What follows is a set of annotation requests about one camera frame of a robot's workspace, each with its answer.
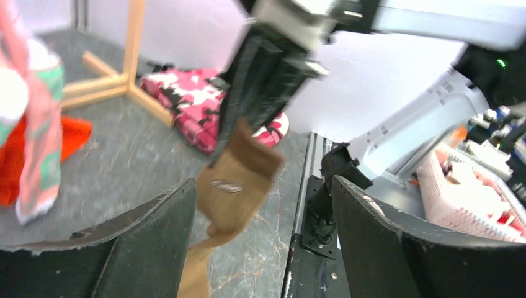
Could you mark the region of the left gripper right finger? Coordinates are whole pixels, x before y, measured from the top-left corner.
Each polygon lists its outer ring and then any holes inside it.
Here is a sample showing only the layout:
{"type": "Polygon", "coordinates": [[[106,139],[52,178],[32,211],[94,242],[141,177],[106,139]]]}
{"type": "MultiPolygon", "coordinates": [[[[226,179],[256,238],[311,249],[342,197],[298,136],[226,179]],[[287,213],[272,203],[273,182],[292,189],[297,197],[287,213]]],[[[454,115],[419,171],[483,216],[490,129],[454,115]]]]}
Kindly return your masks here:
{"type": "Polygon", "coordinates": [[[332,204],[352,297],[524,297],[525,245],[426,222],[341,176],[332,204]]]}

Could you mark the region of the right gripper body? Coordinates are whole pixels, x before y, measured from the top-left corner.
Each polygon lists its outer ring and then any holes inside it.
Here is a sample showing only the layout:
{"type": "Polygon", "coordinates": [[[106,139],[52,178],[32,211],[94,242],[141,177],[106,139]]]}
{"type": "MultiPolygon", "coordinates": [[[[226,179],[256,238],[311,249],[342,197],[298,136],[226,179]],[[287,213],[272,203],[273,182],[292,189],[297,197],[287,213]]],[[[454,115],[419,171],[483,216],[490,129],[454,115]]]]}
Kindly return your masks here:
{"type": "Polygon", "coordinates": [[[254,21],[230,63],[230,82],[248,38],[262,36],[285,53],[306,56],[338,31],[369,34],[380,1],[240,1],[254,21]]]}

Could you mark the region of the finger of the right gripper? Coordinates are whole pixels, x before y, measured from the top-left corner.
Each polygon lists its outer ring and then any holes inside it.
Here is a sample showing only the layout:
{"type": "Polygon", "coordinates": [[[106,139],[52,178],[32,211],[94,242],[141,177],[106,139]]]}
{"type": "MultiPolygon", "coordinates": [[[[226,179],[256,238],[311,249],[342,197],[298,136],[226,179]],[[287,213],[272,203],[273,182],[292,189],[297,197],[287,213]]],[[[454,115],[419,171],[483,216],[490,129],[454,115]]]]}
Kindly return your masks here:
{"type": "Polygon", "coordinates": [[[248,38],[230,82],[230,68],[222,79],[228,85],[220,105],[218,141],[210,165],[219,159],[241,119],[258,130],[287,105],[308,77],[308,57],[285,53],[262,36],[248,38]]]}

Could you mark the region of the pink sock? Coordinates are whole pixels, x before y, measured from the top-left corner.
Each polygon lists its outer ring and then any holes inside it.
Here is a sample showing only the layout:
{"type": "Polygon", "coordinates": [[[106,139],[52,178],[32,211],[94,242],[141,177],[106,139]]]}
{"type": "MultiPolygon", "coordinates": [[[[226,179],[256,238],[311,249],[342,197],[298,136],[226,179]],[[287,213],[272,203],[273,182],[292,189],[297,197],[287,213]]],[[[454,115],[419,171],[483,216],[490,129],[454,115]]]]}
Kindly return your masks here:
{"type": "Polygon", "coordinates": [[[15,2],[1,1],[1,145],[29,103],[28,35],[15,2]]]}
{"type": "Polygon", "coordinates": [[[61,102],[65,84],[61,58],[50,50],[42,40],[28,40],[30,75],[29,104],[25,113],[27,121],[26,142],[44,149],[45,158],[40,169],[29,168],[20,179],[19,196],[15,204],[16,217],[21,225],[45,214],[58,197],[61,182],[61,167],[55,168],[51,154],[61,150],[61,102]]]}

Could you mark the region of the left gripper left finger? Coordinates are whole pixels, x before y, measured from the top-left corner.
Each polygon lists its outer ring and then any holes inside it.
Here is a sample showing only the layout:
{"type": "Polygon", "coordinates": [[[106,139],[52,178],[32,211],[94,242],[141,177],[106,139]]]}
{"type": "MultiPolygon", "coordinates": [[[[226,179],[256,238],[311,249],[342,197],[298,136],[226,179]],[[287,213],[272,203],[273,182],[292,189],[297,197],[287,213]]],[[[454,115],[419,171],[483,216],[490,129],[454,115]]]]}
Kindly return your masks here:
{"type": "Polygon", "coordinates": [[[175,297],[197,191],[179,187],[66,240],[1,248],[2,297],[175,297]]]}

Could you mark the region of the brown tan sock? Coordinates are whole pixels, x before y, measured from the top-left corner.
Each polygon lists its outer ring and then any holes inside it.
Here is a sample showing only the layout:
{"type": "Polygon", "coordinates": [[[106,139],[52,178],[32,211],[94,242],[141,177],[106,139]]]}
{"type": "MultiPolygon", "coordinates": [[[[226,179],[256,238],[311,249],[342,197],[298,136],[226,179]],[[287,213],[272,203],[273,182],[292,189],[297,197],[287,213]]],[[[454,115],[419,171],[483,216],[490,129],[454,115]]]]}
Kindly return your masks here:
{"type": "Polygon", "coordinates": [[[236,238],[267,200],[283,157],[252,135],[241,119],[215,164],[197,179],[197,209],[210,221],[208,238],[188,248],[178,297],[209,296],[210,255],[236,238]]]}

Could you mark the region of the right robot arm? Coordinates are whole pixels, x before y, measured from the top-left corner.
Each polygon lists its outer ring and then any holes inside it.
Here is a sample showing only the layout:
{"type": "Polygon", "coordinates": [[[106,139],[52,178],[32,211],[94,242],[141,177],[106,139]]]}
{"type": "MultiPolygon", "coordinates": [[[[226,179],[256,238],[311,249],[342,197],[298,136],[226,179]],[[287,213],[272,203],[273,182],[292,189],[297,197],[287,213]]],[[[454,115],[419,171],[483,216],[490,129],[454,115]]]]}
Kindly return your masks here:
{"type": "Polygon", "coordinates": [[[330,226],[328,162],[341,154],[337,173],[372,194],[394,195],[391,205],[422,216],[424,208],[408,175],[454,125],[494,103],[507,71],[499,64],[525,43],[524,1],[243,1],[253,18],[225,81],[215,164],[233,138],[237,121],[252,129],[268,124],[306,79],[327,75],[310,59],[336,32],[403,34],[466,44],[457,61],[428,88],[418,83],[412,99],[380,124],[327,153],[324,190],[316,196],[330,226]]]}

